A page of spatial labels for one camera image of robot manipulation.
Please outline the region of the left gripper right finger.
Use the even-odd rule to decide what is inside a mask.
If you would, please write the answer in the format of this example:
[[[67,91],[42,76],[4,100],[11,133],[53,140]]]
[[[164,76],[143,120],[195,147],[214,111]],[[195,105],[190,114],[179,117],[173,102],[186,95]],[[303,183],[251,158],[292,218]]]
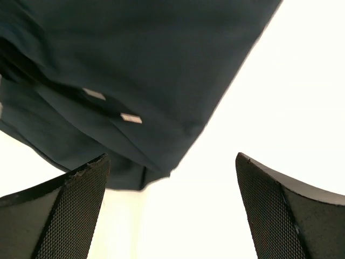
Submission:
[[[344,259],[344,196],[238,153],[237,181],[259,259]]]

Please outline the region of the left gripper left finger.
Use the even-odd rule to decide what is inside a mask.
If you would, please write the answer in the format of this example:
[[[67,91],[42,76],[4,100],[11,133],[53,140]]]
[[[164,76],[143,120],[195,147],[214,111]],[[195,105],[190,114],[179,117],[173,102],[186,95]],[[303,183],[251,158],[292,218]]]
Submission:
[[[87,258],[109,171],[110,159],[103,154],[2,197],[1,258]]]

